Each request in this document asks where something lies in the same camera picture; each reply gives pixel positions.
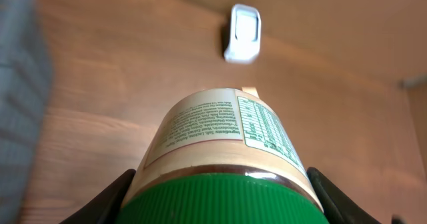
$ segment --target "white device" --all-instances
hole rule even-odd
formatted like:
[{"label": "white device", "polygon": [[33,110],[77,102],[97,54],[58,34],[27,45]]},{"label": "white device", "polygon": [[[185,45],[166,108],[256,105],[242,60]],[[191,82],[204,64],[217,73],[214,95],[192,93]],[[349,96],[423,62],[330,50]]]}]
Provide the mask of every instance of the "white device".
[{"label": "white device", "polygon": [[230,42],[224,58],[231,63],[251,63],[260,53],[261,16],[256,8],[236,4],[232,9]]}]

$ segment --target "bottle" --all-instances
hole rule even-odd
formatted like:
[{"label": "bottle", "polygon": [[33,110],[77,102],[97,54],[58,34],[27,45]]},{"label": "bottle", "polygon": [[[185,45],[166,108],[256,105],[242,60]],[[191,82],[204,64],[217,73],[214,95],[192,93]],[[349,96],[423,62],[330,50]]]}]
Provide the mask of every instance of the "bottle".
[{"label": "bottle", "polygon": [[322,212],[274,111],[210,89],[167,113],[116,223],[327,223]]}]

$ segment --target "gray object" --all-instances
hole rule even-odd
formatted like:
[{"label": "gray object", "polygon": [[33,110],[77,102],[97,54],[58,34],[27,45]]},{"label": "gray object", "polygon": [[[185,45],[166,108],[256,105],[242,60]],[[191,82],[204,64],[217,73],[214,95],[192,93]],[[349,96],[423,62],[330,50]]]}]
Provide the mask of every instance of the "gray object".
[{"label": "gray object", "polygon": [[17,221],[51,82],[33,0],[0,0],[0,224]]}]

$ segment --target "green lid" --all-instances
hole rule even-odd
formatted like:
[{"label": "green lid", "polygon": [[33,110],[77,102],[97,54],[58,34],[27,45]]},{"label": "green lid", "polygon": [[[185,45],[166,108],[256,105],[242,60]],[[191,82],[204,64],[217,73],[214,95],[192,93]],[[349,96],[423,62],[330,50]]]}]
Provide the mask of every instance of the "green lid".
[{"label": "green lid", "polygon": [[277,183],[244,175],[182,177],[132,199],[116,223],[328,223],[309,200]]}]

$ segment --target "white label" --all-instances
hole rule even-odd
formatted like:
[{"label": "white label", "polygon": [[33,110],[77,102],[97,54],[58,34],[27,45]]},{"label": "white label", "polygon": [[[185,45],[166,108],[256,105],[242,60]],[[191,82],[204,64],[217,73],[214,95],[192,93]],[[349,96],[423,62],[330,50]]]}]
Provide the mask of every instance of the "white label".
[{"label": "white label", "polygon": [[276,114],[248,98],[238,97],[238,101],[246,145],[285,159],[307,177],[306,170]]},{"label": "white label", "polygon": [[234,90],[212,89],[195,93],[167,114],[154,137],[145,166],[177,148],[224,139],[242,140]]}]

